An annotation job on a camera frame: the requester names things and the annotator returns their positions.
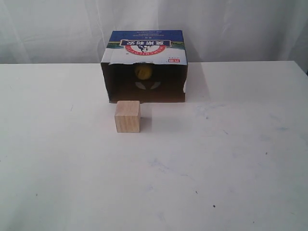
wooden block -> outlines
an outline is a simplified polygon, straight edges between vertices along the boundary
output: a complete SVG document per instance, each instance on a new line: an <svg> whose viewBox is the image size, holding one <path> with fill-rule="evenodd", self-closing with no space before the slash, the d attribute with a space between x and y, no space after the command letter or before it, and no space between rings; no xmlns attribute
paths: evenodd
<svg viewBox="0 0 308 231"><path fill-rule="evenodd" d="M115 112L117 132L140 132L139 101L118 101Z"/></svg>

cardboard box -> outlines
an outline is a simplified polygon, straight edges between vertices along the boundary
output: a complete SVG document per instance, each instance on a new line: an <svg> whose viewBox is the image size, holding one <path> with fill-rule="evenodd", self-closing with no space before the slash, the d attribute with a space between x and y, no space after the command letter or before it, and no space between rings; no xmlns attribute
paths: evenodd
<svg viewBox="0 0 308 231"><path fill-rule="evenodd" d="M185 101L187 59L181 30L114 31L101 66L111 103Z"/></svg>

yellow ball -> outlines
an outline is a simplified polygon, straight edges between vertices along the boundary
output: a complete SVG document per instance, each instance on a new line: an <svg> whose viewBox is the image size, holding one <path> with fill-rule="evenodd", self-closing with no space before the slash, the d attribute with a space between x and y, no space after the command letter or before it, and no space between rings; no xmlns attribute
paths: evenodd
<svg viewBox="0 0 308 231"><path fill-rule="evenodd" d="M152 67L147 64L141 64L135 67L135 74L138 79L146 80L152 76Z"/></svg>

white curtain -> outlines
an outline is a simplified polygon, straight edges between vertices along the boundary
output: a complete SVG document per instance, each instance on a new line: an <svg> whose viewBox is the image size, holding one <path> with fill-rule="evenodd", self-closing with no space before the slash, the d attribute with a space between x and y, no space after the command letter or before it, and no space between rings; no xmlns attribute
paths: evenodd
<svg viewBox="0 0 308 231"><path fill-rule="evenodd" d="M190 62L308 69L308 0L0 0L0 63L98 63L112 30L142 29L182 29Z"/></svg>

white table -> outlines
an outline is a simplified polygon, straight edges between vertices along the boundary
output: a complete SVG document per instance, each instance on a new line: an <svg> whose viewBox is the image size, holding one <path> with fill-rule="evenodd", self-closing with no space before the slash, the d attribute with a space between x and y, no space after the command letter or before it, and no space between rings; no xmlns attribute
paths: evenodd
<svg viewBox="0 0 308 231"><path fill-rule="evenodd" d="M1 231L307 231L308 77L191 63L119 134L99 64L0 65Z"/></svg>

